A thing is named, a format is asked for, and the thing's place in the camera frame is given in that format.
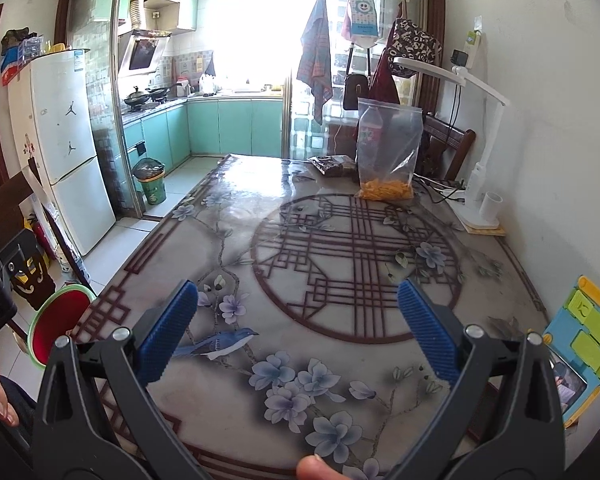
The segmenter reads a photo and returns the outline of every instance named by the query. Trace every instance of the toy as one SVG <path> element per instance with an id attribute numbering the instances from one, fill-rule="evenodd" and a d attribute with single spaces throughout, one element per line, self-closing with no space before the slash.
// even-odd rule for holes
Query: toy
<path id="1" fill-rule="evenodd" d="M 544 331 L 568 428 L 600 394 L 600 288 L 580 276 Z"/>

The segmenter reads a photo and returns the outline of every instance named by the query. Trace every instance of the table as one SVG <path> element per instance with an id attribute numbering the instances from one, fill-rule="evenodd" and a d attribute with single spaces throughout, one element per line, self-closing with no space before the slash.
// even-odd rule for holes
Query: table
<path id="1" fill-rule="evenodd" d="M 409 275 L 492 336 L 547 325 L 503 239 L 467 234 L 419 184 L 396 203 L 359 200 L 357 190 L 305 162 L 229 155 L 74 330 L 79 342 L 105 338 L 182 279 L 198 285 L 181 345 L 221 334 L 232 351 L 174 357 L 148 391 L 215 478 L 290 479 L 300 457 L 318 452 L 371 480 L 400 459 L 448 393 L 396 308 Z M 133 449 L 106 386 L 101 395 Z"/>

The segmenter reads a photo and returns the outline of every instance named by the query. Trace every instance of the refrigerator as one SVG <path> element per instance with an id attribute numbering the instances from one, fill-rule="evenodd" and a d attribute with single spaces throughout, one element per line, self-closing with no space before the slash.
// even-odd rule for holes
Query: refrigerator
<path id="1" fill-rule="evenodd" d="M 33 59 L 9 83 L 21 167 L 31 157 L 40 181 L 81 255 L 115 223 L 91 132 L 85 50 Z"/>

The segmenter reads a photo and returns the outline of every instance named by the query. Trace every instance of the blue rubber gripper pad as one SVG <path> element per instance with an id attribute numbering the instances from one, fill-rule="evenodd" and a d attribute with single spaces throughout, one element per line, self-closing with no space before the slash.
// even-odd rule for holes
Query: blue rubber gripper pad
<path id="1" fill-rule="evenodd" d="M 163 309 L 136 351 L 135 372 L 142 386 L 159 380 L 198 309 L 198 289 L 185 282 Z"/>
<path id="2" fill-rule="evenodd" d="M 429 303 L 408 281 L 398 288 L 398 308 L 436 376 L 452 386 L 456 384 L 461 372 L 458 348 Z"/>

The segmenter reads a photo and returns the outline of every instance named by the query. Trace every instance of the finger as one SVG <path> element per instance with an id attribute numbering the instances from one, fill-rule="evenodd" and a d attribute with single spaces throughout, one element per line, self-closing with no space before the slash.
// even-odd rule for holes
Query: finger
<path id="1" fill-rule="evenodd" d="M 7 394 L 4 392 L 2 385 L 0 384 L 0 420 L 3 422 L 7 421 L 7 406 L 9 401 L 7 400 Z"/>
<path id="2" fill-rule="evenodd" d="M 7 404 L 7 424 L 12 428 L 16 428 L 20 425 L 20 419 L 18 418 L 18 414 L 16 410 L 13 408 L 11 403 Z"/>
<path id="3" fill-rule="evenodd" d="M 317 455 L 305 456 L 296 467 L 298 480 L 349 480 L 335 472 Z"/>

